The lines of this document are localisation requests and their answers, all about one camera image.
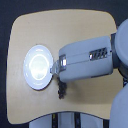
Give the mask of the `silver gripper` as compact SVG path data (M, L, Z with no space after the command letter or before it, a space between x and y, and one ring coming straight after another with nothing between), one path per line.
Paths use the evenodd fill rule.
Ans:
M58 75L61 71L64 71L66 69L66 59L62 58L57 60L53 66L50 68L50 73L52 75L56 74Z

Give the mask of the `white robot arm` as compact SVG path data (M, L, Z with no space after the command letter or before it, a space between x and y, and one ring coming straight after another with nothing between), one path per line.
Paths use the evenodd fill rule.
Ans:
M101 36L62 47L50 73L58 76L58 94L63 98L68 82L109 75L114 69L123 76L124 88L112 103L109 128L128 128L128 19L113 39Z

